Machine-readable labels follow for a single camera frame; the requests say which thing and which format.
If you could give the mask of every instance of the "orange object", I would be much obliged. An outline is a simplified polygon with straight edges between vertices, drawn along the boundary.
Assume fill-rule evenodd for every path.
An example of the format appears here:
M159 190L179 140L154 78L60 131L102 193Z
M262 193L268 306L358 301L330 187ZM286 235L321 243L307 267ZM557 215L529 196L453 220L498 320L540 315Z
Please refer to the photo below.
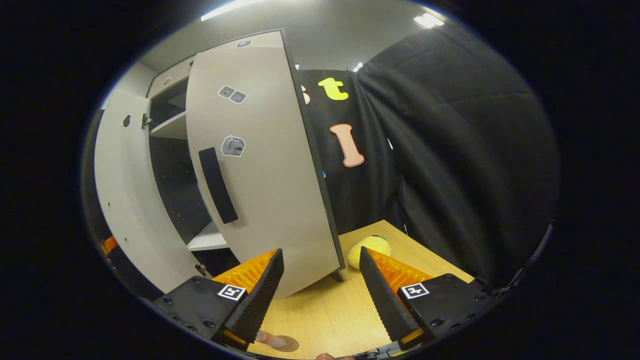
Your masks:
M418 282L433 278L433 276L425 274L407 264L403 264L394 258L380 254L369 248L365 249L367 249L367 252L371 255L373 262L376 263L378 270L380 270L389 288L396 294L398 300L400 300L398 289L402 286L417 284Z
M269 260L271 260L271 257L275 254L276 250L277 249L269 251L242 263L231 270L227 270L214 277L213 281L246 288L246 292L251 293L253 287L260 279L260 276L262 276L264 269L269 264Z
M100 243L100 247L102 248L102 251L104 251L105 255L109 254L117 246L118 246L118 243L116 242L113 236L108 238L107 240L103 240Z

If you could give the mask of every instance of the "white wall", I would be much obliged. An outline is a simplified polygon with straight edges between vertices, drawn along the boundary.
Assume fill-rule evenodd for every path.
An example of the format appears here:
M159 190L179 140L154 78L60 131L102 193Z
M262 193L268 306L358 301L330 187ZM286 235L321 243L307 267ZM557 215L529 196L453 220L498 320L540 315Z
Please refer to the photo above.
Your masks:
M111 89L109 95L104 98L100 109L104 109L104 107L107 106L107 102L109 102L109 98L115 90L131 95L146 96L149 84L151 84L151 80L156 75L157 73L155 71L144 66L140 61L136 62L129 71L120 78L120 81Z

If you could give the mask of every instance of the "ceiling light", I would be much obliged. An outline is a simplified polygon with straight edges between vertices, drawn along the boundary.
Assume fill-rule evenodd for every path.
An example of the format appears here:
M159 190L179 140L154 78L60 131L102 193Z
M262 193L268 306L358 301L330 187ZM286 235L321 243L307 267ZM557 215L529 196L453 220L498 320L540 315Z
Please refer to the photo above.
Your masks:
M418 24L428 29L431 29L434 26L444 25L444 22L442 22L442 20L438 19L437 17L429 13L426 13L423 16L415 17L413 18L413 21L417 22Z
M240 8L240 7L244 6L244 5L257 3L258 1L262 1L262 0L235 0L235 1L232 1L231 3L229 3L229 4L223 5L223 6L219 7L219 8L217 8L217 9L213 10L210 13L207 13L207 14L201 16L200 20L202 20L202 21L209 20L214 16L218 16L218 15L220 15L222 13L225 13L225 12Z

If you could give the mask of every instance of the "black fabric backdrop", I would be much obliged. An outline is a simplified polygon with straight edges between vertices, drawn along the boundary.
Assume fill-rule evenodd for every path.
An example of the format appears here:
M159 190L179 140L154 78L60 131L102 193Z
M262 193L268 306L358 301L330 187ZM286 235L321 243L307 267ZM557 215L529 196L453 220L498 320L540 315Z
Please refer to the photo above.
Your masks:
M542 105L509 63L447 26L402 39L357 73L299 75L340 234L385 219L490 287L511 280L552 219L559 162ZM329 77L346 100L317 85ZM329 131L341 123L361 165L342 164Z

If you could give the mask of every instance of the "yellow plush toy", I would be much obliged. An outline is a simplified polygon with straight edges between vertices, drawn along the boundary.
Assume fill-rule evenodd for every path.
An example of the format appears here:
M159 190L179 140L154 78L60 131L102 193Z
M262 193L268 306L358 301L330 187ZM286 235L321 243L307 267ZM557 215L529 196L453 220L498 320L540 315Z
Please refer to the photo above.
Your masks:
M358 241L347 254L347 263L358 270L360 269L360 248L363 246L386 256L391 256L391 247L383 237L378 235L367 236Z

